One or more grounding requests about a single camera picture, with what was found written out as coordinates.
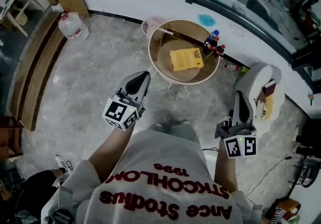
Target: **white chair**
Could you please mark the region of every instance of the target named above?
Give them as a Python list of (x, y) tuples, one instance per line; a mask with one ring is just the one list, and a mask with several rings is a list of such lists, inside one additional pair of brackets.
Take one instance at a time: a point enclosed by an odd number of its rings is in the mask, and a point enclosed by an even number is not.
[(270, 80), (275, 80), (276, 86), (273, 93), (273, 109), (267, 120), (254, 118), (253, 124), (257, 130), (257, 137), (260, 138), (268, 132), (272, 122), (279, 116), (280, 108), (285, 101), (284, 86), (282, 83), (281, 70), (275, 66), (259, 63), (251, 68), (235, 85), (234, 91), (241, 91), (252, 106), (253, 115), (256, 113), (256, 100), (262, 87)]

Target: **window frame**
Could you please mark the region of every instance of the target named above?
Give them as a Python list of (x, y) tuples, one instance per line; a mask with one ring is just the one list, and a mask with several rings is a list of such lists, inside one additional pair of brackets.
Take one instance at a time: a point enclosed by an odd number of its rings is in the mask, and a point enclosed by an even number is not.
[(295, 66), (297, 64), (298, 52), (308, 54), (309, 46), (299, 49), (294, 54), (291, 54), (287, 48), (285, 48), (276, 38), (269, 35), (269, 33), (264, 30), (257, 23), (247, 18), (246, 16), (241, 15), (235, 9), (223, 4), (219, 0), (186, 0), (188, 4), (198, 4), (200, 6), (206, 7), (214, 12), (217, 12), (235, 23), (241, 25), (243, 28), (247, 29), (249, 32), (260, 38), (271, 48), (273, 48), (282, 58), (284, 58), (291, 66), (292, 69), (297, 71), (306, 84), (310, 87), (313, 93), (321, 93), (321, 81), (313, 82), (309, 75), (304, 71), (303, 65), (306, 65), (307, 62), (305, 58), (300, 60), (302, 66)]

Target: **gray shorts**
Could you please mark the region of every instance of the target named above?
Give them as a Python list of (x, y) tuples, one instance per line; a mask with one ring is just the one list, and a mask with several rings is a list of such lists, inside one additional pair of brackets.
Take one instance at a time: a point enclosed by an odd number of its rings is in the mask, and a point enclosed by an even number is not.
[(195, 143), (200, 144), (199, 137), (197, 136), (191, 124), (179, 124), (172, 126), (169, 132), (166, 132), (165, 129), (157, 126), (156, 124), (153, 124), (148, 128), (148, 130), (155, 130), (175, 137), (191, 140)]

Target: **fiducial marker cube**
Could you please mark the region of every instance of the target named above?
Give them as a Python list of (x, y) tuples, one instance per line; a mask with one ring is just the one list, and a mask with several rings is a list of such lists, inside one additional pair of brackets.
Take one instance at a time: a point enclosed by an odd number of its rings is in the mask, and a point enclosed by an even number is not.
[(113, 127), (126, 131), (138, 120), (138, 111), (134, 106), (109, 98), (102, 117)]
[(229, 159), (257, 155), (256, 136), (236, 135), (224, 139), (224, 144)]

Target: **yellow book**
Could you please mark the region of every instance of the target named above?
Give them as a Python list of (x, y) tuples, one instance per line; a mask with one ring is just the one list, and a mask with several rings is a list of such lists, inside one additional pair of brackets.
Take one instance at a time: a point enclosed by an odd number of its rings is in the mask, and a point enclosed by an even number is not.
[(268, 97), (266, 97), (266, 115), (265, 115), (265, 119), (269, 119), (271, 114), (272, 114), (272, 110), (273, 110), (273, 98), (272, 98), (273, 95), (269, 95)]
[(170, 51), (173, 71), (200, 69), (204, 67), (199, 48)]

